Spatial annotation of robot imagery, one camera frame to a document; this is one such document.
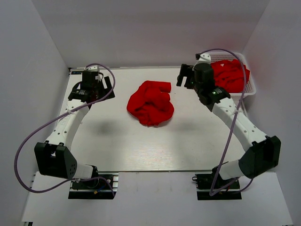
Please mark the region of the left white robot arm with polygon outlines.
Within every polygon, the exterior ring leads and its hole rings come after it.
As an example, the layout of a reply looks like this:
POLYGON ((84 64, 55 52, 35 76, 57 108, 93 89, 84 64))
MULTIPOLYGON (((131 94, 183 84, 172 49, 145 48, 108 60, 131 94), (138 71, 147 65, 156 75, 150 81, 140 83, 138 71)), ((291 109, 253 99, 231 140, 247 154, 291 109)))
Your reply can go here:
POLYGON ((71 153, 71 145, 83 118, 97 100, 114 98, 109 76, 84 70, 82 80, 76 83, 68 96, 66 115, 45 140, 34 148, 40 174, 64 179, 82 179, 90 188, 99 184, 97 168, 80 163, 71 153))

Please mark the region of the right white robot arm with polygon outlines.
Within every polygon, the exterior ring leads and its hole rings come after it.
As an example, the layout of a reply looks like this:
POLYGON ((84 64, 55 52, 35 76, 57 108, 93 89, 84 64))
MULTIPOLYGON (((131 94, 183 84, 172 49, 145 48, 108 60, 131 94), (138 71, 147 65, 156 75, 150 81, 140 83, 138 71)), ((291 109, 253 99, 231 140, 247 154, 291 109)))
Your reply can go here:
POLYGON ((216 187, 225 187, 232 178, 255 178, 278 165, 280 139, 266 135, 237 110, 230 94, 215 85, 210 64, 182 64, 176 85, 195 90, 200 102, 228 126, 245 151, 239 160, 224 163, 220 171, 213 174, 216 187))

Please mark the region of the red t shirt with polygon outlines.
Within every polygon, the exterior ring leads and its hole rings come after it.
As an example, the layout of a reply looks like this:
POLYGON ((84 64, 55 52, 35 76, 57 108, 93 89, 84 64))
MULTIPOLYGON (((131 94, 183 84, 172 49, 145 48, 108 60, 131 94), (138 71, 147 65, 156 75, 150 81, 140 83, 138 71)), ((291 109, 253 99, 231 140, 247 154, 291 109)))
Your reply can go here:
POLYGON ((165 81, 145 81, 131 95, 127 111, 144 126, 158 126, 168 121, 174 114, 171 103, 171 83, 165 81))

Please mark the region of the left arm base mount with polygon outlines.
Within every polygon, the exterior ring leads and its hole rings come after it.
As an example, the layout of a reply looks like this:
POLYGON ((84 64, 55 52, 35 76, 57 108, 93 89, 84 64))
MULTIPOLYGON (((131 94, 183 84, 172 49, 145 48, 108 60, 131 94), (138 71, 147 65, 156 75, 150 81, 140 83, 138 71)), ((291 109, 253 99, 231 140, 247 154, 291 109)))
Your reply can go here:
POLYGON ((68 199, 70 200, 113 200, 117 193, 119 174, 98 173, 103 179, 87 182, 71 182, 68 199))

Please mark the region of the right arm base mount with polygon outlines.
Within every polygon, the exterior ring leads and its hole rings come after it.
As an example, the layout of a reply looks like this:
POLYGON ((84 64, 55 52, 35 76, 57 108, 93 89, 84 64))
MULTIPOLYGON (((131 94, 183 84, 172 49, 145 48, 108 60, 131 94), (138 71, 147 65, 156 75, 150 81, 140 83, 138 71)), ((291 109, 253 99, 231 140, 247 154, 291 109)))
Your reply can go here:
POLYGON ((213 191, 218 191, 215 195, 210 195, 211 185, 213 183, 214 173, 199 173, 192 177, 192 181, 196 184, 198 201, 225 201, 225 200, 241 200, 240 184, 236 179, 223 180, 217 177, 213 191))

